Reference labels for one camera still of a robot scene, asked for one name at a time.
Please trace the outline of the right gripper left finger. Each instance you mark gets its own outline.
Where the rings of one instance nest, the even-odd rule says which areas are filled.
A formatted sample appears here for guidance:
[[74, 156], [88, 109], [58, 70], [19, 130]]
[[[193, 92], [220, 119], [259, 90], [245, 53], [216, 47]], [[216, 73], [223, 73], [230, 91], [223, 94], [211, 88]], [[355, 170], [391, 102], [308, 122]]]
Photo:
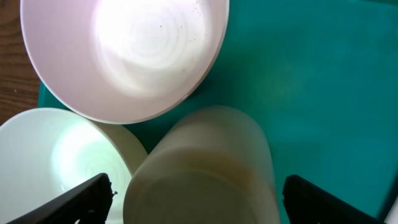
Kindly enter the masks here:
[[9, 224], [105, 224], [113, 196], [108, 175], [100, 173]]

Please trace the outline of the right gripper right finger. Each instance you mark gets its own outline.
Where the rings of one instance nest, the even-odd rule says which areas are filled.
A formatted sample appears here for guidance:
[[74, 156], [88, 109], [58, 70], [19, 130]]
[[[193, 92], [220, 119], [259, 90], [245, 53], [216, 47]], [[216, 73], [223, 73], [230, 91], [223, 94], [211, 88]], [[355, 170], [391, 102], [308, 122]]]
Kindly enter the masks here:
[[374, 217], [354, 208], [299, 175], [285, 179], [282, 191], [290, 224], [377, 224]]

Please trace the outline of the white bowl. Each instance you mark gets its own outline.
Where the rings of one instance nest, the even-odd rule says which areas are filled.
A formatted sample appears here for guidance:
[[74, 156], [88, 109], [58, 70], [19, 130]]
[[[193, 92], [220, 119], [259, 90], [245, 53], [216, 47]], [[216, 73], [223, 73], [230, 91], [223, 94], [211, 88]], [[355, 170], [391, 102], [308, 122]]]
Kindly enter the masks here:
[[147, 152], [124, 126], [56, 108], [19, 113], [1, 125], [1, 223], [8, 223], [100, 173], [116, 192], [106, 219], [122, 223], [132, 176]]

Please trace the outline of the white paper cup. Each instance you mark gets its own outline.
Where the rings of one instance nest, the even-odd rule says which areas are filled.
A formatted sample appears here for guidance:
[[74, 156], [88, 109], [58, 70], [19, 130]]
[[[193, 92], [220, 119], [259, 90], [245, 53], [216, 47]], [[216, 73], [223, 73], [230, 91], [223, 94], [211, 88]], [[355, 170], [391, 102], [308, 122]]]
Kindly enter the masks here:
[[125, 223], [279, 223], [271, 151], [261, 127], [229, 106], [177, 122], [138, 168]]

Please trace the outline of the pink bowl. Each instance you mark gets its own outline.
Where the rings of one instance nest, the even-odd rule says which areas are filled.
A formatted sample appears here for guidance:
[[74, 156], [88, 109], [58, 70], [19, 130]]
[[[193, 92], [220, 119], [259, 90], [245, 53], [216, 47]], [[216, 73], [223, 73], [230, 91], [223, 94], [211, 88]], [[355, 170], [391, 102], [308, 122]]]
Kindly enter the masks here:
[[95, 121], [131, 124], [176, 107], [211, 70], [228, 0], [24, 0], [21, 27], [39, 78]]

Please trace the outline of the white plastic fork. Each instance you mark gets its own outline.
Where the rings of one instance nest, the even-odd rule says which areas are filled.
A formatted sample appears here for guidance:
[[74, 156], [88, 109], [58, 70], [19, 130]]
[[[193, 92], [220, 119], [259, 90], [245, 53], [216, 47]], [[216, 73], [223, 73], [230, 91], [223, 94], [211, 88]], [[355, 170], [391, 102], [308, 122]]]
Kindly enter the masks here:
[[385, 218], [384, 222], [386, 224], [398, 224], [398, 197], [396, 198], [395, 202], [392, 204], [387, 217]]

